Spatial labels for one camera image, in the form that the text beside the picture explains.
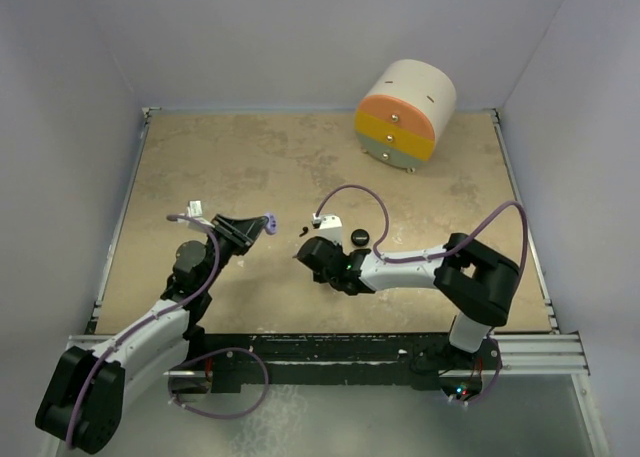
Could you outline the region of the cylindrical three-drawer storage box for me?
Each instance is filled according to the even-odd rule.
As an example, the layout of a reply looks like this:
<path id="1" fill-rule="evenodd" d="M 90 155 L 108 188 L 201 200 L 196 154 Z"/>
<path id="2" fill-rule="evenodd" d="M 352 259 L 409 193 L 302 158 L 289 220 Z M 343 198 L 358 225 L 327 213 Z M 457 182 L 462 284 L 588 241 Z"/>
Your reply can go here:
<path id="1" fill-rule="evenodd" d="M 413 59 L 391 63 L 358 104 L 355 135 L 371 157 L 413 173 L 432 156 L 456 109 L 452 80 Z"/>

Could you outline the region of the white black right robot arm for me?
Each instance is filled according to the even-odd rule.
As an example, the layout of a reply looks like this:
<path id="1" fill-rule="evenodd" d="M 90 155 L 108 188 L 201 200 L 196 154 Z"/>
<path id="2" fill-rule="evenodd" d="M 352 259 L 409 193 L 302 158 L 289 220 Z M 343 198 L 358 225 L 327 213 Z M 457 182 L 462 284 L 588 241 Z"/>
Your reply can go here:
<path id="1" fill-rule="evenodd" d="M 342 247 L 316 236 L 296 259 L 313 280 L 349 296 L 389 289 L 435 289 L 458 309 L 445 343 L 446 360 L 467 368 L 480 356 L 490 330 L 508 320 L 521 269 L 511 259 L 464 233 L 441 247 L 376 255 L 370 249 L 345 254 Z"/>

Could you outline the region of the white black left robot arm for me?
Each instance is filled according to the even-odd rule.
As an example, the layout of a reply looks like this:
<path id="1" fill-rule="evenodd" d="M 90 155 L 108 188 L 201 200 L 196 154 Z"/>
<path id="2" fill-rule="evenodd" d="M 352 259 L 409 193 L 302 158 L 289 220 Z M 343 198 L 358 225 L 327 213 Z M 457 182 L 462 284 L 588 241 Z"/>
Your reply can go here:
<path id="1" fill-rule="evenodd" d="M 133 324 L 87 349 L 60 357 L 35 416 L 38 429 L 88 454 L 113 437 L 125 407 L 163 372 L 194 369 L 206 355 L 199 325 L 212 302 L 210 288 L 234 256 L 246 254 L 262 233 L 276 231 L 271 214 L 248 219 L 182 216 L 205 241 L 181 244 L 161 297 Z"/>

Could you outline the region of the purple round earbud charging case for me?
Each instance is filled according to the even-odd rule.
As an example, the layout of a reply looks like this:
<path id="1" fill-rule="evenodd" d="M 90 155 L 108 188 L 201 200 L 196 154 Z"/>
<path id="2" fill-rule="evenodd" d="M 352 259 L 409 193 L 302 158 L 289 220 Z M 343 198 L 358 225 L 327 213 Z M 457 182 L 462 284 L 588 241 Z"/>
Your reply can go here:
<path id="1" fill-rule="evenodd" d="M 266 223 L 264 226 L 264 231 L 269 235 L 269 236 L 273 236 L 277 233 L 278 231 L 278 224 L 277 224 L 277 219 L 275 217 L 275 215 L 271 212 L 267 212 L 264 214 L 264 217 L 266 218 Z"/>

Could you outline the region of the aluminium table frame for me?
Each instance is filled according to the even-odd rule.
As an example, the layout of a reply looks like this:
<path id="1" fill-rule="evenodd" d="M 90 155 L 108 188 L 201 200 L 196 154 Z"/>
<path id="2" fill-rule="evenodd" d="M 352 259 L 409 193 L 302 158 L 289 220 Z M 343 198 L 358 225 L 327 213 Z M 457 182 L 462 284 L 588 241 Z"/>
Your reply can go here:
<path id="1" fill-rule="evenodd" d="M 271 215 L 205 219 L 192 201 L 181 215 L 205 235 L 181 244 L 159 301 L 123 325 L 103 298 L 94 304 L 86 334 L 63 355 L 55 377 L 63 408 L 58 437 L 88 454 L 113 438 L 126 408 L 161 374 L 189 391 L 237 393 L 245 385 L 408 386 L 439 390 L 468 406 L 498 378 L 589 374 L 577 334 L 503 334 L 488 331 L 477 350 L 452 343 L 450 332 L 207 332 L 202 318 L 221 270 L 244 256 L 261 235 L 277 231 Z M 400 274 L 367 248 L 346 254 L 336 216 L 314 217 L 302 233 L 297 261 L 315 282 L 349 296 L 394 288 L 436 289 L 460 311 L 499 321 L 506 287 L 518 267 L 496 250 L 455 233 L 433 260 L 424 252 L 396 259 Z"/>

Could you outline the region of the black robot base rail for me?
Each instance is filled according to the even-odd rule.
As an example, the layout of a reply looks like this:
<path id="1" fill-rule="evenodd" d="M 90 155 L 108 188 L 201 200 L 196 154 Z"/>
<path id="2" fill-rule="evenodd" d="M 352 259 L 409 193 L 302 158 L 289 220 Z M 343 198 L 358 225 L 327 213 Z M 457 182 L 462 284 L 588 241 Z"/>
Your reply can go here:
<path id="1" fill-rule="evenodd" d="M 482 377 L 498 371 L 496 341 L 485 339 L 468 354 L 445 333 L 207 334 L 188 340 L 174 376 L 211 379 L 213 393 L 244 385 L 405 386 L 464 397 L 481 391 Z"/>

